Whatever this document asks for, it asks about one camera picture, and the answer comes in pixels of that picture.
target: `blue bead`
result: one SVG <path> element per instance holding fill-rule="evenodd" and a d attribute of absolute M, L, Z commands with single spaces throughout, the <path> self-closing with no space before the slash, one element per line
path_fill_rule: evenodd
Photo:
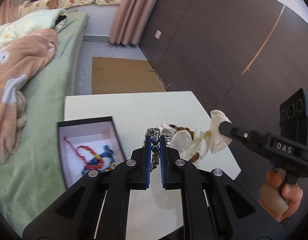
<path fill-rule="evenodd" d="M 159 153 L 159 146 L 158 145 L 153 145 L 152 146 L 152 152 Z"/>
<path fill-rule="evenodd" d="M 153 144 L 153 145 L 158 145 L 158 144 L 159 144 L 159 138 L 158 138 L 158 136 L 154 135 L 154 136 L 152 137 L 151 141 L 152 141 L 152 144 Z"/>

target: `gray floor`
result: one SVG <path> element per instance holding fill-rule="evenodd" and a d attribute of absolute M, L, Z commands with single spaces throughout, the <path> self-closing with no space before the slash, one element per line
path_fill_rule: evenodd
<path fill-rule="evenodd" d="M 138 46 L 112 45 L 105 42 L 83 42 L 77 73 L 77 95 L 92 94 L 93 57 L 146 60 Z"/>

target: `camera lens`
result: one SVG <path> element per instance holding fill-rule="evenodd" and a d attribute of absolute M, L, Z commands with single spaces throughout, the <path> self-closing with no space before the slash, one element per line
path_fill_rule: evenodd
<path fill-rule="evenodd" d="M 294 105 L 293 104 L 290 104 L 287 108 L 287 116 L 289 118 L 292 118 L 294 115 Z"/>
<path fill-rule="evenodd" d="M 286 112 L 285 112 L 285 110 L 283 110 L 283 111 L 281 112 L 281 119 L 282 119 L 282 121 L 285 120 L 285 117 L 286 117 Z"/>
<path fill-rule="evenodd" d="M 297 112 L 300 112 L 302 111 L 302 108 L 303 108 L 303 102 L 301 99 L 297 100 L 297 103 L 296 103 L 296 110 Z"/>

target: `pink blanket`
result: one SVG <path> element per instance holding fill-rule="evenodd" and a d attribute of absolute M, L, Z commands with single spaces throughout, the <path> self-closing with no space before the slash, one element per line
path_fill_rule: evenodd
<path fill-rule="evenodd" d="M 57 32 L 35 31 L 0 48 L 0 163 L 14 154 L 26 122 L 20 89 L 53 58 Z"/>

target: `metal screw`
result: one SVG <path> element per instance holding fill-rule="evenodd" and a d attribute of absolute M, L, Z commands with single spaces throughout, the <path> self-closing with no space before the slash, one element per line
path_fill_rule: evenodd
<path fill-rule="evenodd" d="M 93 178 L 96 177 L 98 175 L 98 171 L 97 170 L 91 170 L 88 172 L 88 175 Z"/>
<path fill-rule="evenodd" d="M 176 160 L 176 161 L 175 161 L 175 164 L 176 164 L 177 166 L 183 166 L 183 165 L 185 164 L 185 161 L 179 159 L 179 160 Z"/>
<path fill-rule="evenodd" d="M 136 164 L 136 161 L 135 160 L 127 160 L 126 161 L 126 165 L 127 166 L 134 166 Z"/>
<path fill-rule="evenodd" d="M 220 176 L 223 175 L 223 171 L 222 171 L 221 169 L 215 169 L 215 170 L 213 171 L 213 174 L 214 174 L 215 176 L 217 176 L 217 177 L 220 177 Z"/>

